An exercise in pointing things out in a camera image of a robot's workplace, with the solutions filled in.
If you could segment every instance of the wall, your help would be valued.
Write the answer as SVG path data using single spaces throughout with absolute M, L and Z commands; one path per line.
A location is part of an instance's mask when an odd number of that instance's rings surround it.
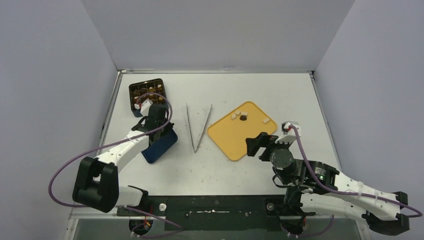
M 354 0 L 81 0 L 118 69 L 314 70 Z
M 343 171 L 406 192 L 421 211 L 423 12 L 422 0 L 356 0 L 315 72 Z M 412 218 L 411 230 L 395 239 L 422 239 L 423 225 Z
M 79 0 L 0 2 L 0 239 L 62 239 L 50 177 L 99 141 L 116 68 Z M 71 193 L 77 164 L 54 192 Z

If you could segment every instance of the metal frame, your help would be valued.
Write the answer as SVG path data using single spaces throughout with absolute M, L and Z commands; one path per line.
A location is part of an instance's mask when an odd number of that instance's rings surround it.
M 330 141 L 331 141 L 331 145 L 333 147 L 334 153 L 335 153 L 335 157 L 337 160 L 337 163 L 339 164 L 339 168 L 342 169 L 342 166 L 340 164 L 340 160 L 339 160 L 339 156 L 333 141 L 333 136 L 331 134 L 326 116 L 325 116 L 325 112 L 323 110 L 323 106 L 321 104 L 319 95 L 318 95 L 318 91 L 317 91 L 317 87 L 315 84 L 315 78 L 314 78 L 314 72 L 313 71 L 304 71 L 302 69 L 292 69 L 292 70 L 287 70 L 287 69 L 276 69 L 276 68 L 272 68 L 272 69 L 240 69 L 238 67 L 222 67 L 220 69 L 216 69 L 216 70 L 174 70 L 174 69 L 122 69 L 119 70 L 117 72 L 117 76 L 116 76 L 116 81 L 115 81 L 115 85 L 113 88 L 113 92 L 111 95 L 111 99 L 110 99 L 110 103 L 109 103 L 109 107 L 107 110 L 107 114 L 102 126 L 102 131 L 101 131 L 101 135 L 100 135 L 100 141 L 99 141 L 99 146 L 102 146 L 105 142 L 105 138 L 106 135 L 108 133 L 108 128 L 109 128 L 109 123 L 111 120 L 111 116 L 115 107 L 115 102 L 116 102 L 116 98 L 118 95 L 118 91 L 120 89 L 121 86 L 121 82 L 122 82 L 122 77 L 123 74 L 217 74 L 217 73 L 228 73 L 228 74 L 258 74 L 258 73 L 309 73 L 310 75 L 310 79 L 315 91 L 315 95 L 316 98 L 318 100 L 318 104 L 319 107 L 321 109 L 321 113 L 325 122 L 325 126 L 327 128 L 327 132 L 329 134 L 330 137 Z M 74 235 L 75 232 L 77 230 L 78 227 L 78 219 L 116 219 L 116 218 L 120 218 L 120 219 L 141 219 L 144 217 L 141 216 L 117 216 L 116 212 L 117 212 L 118 208 L 114 208 L 112 211 L 110 211 L 109 213 L 103 213 L 103 212 L 99 212 L 98 210 L 95 209 L 87 209 L 87 208 L 73 208 L 70 215 L 69 215 L 69 222 L 67 225 L 67 229 L 65 231 L 65 235 L 64 235 L 64 239 L 65 240 L 73 240 L 74 239 Z M 290 216 L 286 216 L 286 217 L 281 217 L 284 219 L 290 219 L 293 217 Z M 323 216 L 313 216 L 313 218 L 324 218 Z M 358 227 L 358 232 L 360 234 L 361 239 L 363 240 L 370 240 L 371 239 L 371 233 L 370 230 L 368 228 L 368 225 L 365 223 L 359 223 L 357 222 L 357 227 Z

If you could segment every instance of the white table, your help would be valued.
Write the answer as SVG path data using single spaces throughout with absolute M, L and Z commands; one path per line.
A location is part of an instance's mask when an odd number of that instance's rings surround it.
M 199 139 L 210 105 L 212 124 L 246 101 L 252 101 L 279 126 L 296 121 L 310 160 L 339 169 L 339 164 L 308 73 L 173 73 L 124 74 L 104 143 L 121 140 L 140 119 L 130 110 L 129 85 L 163 79 L 173 107 L 171 122 L 177 143 L 156 163 L 137 155 L 119 174 L 119 184 L 149 191 L 152 196 L 283 194 L 272 182 L 272 165 L 256 157 L 230 161 L 207 136 L 193 153 L 186 103 L 195 141 Z M 290 150 L 301 159 L 297 143 Z

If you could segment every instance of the muffin tin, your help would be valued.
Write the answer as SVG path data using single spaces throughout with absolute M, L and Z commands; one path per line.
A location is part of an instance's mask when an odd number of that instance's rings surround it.
M 164 81 L 162 79 L 157 78 L 153 80 L 143 81 L 143 82 L 137 82 L 129 85 L 129 102 L 131 111 L 134 114 L 135 117 L 140 118 L 142 114 L 140 113 L 139 109 L 136 109 L 134 107 L 134 104 L 136 104 L 139 97 L 146 93 L 158 93 L 165 98 L 167 97 L 165 93 L 165 86 Z M 144 102 L 146 99 L 150 99 L 154 104 L 165 104 L 165 99 L 162 97 L 156 96 L 156 95 L 148 95 L 146 97 L 143 97 L 140 99 L 139 103 Z

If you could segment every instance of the robotic arm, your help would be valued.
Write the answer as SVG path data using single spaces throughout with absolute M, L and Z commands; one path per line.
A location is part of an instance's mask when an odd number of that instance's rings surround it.
M 118 174 L 138 153 L 141 152 L 152 163 L 177 141 L 172 123 L 160 131 L 137 137 L 162 126 L 167 121 L 167 108 L 166 104 L 152 104 L 146 100 L 140 110 L 144 117 L 121 144 L 94 158 L 87 156 L 82 159 L 72 193 L 73 200 L 104 213 L 115 206 L 146 206 L 149 193 L 134 186 L 119 186 Z
M 342 216 L 367 222 L 371 230 L 391 236 L 409 230 L 408 217 L 400 213 L 402 207 L 393 204 L 408 205 L 407 194 L 376 190 L 319 161 L 308 161 L 311 173 L 305 161 L 295 159 L 289 150 L 297 140 L 293 128 L 296 128 L 300 137 L 299 125 L 296 122 L 285 122 L 282 124 L 283 136 L 261 132 L 255 138 L 246 139 L 247 155 L 253 157 L 259 148 L 265 148 L 259 159 L 272 163 L 274 178 L 279 178 L 283 184 L 279 187 L 287 189 L 284 203 L 277 214 L 302 216 L 319 213 Z M 317 184 L 312 174 L 321 184 Z M 374 195 L 375 198 L 362 196 L 365 194 Z

